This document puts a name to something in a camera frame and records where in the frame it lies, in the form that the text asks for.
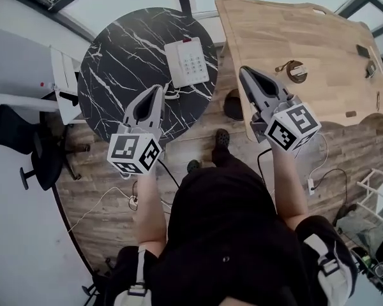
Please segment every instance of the round table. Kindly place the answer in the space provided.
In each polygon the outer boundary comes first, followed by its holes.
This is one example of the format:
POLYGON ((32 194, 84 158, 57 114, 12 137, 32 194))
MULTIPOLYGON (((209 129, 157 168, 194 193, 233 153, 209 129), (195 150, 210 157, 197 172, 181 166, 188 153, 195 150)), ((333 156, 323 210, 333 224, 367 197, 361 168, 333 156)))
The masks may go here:
POLYGON ((164 45, 199 37, 209 81, 182 87, 180 98, 165 100, 162 145, 177 138, 202 115, 217 81, 216 50, 194 18, 168 8, 131 12, 109 24, 93 41, 81 64, 78 97, 89 127, 109 142, 128 104, 154 84, 174 92, 164 45))

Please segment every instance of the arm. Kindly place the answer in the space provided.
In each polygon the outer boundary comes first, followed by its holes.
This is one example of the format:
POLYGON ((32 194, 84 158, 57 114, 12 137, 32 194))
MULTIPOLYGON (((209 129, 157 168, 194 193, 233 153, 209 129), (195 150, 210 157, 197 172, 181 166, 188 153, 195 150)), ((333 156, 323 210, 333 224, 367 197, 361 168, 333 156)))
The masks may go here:
POLYGON ((166 246, 166 219, 160 202, 156 168, 138 176, 138 209, 135 236, 138 244, 159 257, 166 246))
POLYGON ((274 159, 275 204, 278 215, 288 227, 308 217, 308 200, 296 171, 295 158, 270 142, 274 159))

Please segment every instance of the forearm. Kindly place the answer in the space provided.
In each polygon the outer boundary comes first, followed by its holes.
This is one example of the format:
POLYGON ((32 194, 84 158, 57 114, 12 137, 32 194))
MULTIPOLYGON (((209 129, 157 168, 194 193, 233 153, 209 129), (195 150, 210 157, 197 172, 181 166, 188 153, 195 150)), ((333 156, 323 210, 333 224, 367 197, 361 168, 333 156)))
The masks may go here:
POLYGON ((308 215, 308 200, 299 180, 295 158, 271 144, 274 159, 276 211, 284 220, 308 215))
POLYGON ((138 176, 138 209, 135 217, 135 236, 138 244, 166 243, 166 219, 160 202, 156 173, 138 176))

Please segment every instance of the backpack strap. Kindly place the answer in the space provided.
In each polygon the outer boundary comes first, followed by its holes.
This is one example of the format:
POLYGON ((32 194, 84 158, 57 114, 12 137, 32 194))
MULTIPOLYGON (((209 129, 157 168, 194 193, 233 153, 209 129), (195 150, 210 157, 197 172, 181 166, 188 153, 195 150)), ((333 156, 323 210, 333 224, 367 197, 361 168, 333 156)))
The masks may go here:
POLYGON ((136 271, 136 283, 126 291, 116 296, 114 306, 151 306, 152 294, 145 288, 144 265, 145 265, 144 246, 138 248, 138 267, 136 271))
POLYGON ((344 265, 337 253, 336 242, 334 245, 333 258, 328 258, 327 245, 318 235, 312 234, 304 243, 318 253, 318 281, 328 300, 328 306, 344 306, 352 291, 352 274, 350 268, 344 265))

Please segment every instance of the black shirt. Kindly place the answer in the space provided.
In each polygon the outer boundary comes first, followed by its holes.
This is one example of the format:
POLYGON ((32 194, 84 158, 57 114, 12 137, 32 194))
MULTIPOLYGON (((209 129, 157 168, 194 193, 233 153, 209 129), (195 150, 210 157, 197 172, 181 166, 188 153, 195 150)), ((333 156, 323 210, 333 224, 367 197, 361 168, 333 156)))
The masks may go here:
MULTIPOLYGON (((176 193, 166 248, 159 258, 146 252, 152 304, 219 305, 230 296, 255 305, 326 305, 317 280, 319 255, 303 243, 313 233, 330 251, 336 242, 355 283, 356 266, 325 218, 309 217, 292 231, 255 173, 194 171, 176 193)), ((137 260, 137 247, 121 250, 106 305, 135 283, 137 260)))

